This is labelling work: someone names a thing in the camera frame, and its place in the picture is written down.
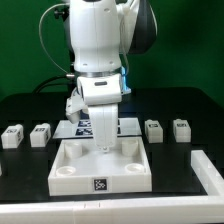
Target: green wall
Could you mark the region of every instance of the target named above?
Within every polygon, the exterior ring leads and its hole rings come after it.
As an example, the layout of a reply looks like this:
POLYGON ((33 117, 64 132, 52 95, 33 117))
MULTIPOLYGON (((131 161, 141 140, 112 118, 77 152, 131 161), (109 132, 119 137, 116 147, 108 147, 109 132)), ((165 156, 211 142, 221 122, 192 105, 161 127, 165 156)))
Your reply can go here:
MULTIPOLYGON (((0 99, 31 92, 41 81, 62 75, 41 49, 39 19, 54 0, 4 0, 0 19, 0 99)), ((224 1, 151 0, 158 39, 145 55, 129 56, 133 87, 197 87, 224 107, 224 1)), ((62 21, 44 23, 44 40, 68 69, 62 21)))

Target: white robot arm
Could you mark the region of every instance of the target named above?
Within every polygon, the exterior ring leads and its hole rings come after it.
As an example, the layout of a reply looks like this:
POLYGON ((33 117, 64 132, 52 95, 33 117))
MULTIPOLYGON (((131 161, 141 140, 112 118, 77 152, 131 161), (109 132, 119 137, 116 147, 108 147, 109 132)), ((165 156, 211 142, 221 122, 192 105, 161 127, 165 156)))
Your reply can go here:
POLYGON ((118 5, 114 0, 66 2, 70 3, 69 45, 79 74, 78 94, 71 97, 76 101, 68 100, 66 114, 77 122, 77 111, 87 106, 95 144, 108 151, 116 144, 117 103, 122 99, 119 52, 131 49, 140 0, 118 5))

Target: black cable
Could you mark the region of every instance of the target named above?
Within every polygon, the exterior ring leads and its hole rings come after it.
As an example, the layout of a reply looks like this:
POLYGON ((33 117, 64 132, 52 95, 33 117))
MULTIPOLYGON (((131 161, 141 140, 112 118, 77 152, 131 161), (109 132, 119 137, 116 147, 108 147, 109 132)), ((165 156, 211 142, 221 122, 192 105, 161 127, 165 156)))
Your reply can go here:
POLYGON ((49 82, 52 82, 52 81, 55 81, 55 80, 58 80, 58 79, 67 79, 67 77, 65 75, 61 75, 61 76, 54 76, 52 78, 49 78, 45 81, 43 81, 42 83, 40 83, 34 90, 32 93, 39 93, 40 90, 42 89, 43 86, 45 86, 45 84, 49 83, 49 82))
POLYGON ((49 87, 49 86, 67 86, 67 83, 52 83, 52 84, 46 84, 46 85, 43 85, 41 86, 36 93, 39 93, 42 89, 46 88, 46 87, 49 87))

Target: black table surface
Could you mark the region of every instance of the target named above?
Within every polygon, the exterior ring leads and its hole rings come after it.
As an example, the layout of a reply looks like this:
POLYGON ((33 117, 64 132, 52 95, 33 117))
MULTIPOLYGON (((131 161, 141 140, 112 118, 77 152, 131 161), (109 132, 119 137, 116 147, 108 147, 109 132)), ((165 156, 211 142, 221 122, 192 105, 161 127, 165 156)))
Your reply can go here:
POLYGON ((9 125, 22 124, 24 139, 17 149, 0 145, 0 204, 26 202, 85 201, 122 198, 206 195, 190 165, 191 150, 204 150, 224 176, 224 110, 196 88, 137 89, 123 97, 119 117, 137 117, 152 172, 152 192, 49 196, 48 175, 60 139, 45 148, 31 148, 29 134, 37 124, 49 123, 52 135, 65 120, 66 93, 15 94, 0 102, 0 134, 9 125), (191 143, 176 143, 174 119, 191 126, 191 143), (144 122, 158 120, 164 142, 149 144, 144 122))

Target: white cube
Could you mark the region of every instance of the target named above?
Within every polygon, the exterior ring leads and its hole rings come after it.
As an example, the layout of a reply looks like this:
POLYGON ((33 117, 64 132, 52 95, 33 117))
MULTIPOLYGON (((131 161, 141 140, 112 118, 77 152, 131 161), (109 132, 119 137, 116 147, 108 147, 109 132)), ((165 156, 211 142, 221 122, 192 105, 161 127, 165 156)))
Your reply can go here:
POLYGON ((163 142, 163 129, 158 121, 145 121, 145 134, 149 143, 163 142))
POLYGON ((181 120, 181 119, 174 120, 173 133, 176 142, 191 142, 191 128, 187 120, 181 120))
POLYGON ((3 149, 17 148, 23 140, 23 137, 22 125, 17 124, 15 126, 9 126, 1 135, 3 149))
POLYGON ((51 137, 49 124, 37 125, 30 133, 31 147, 45 147, 51 137))

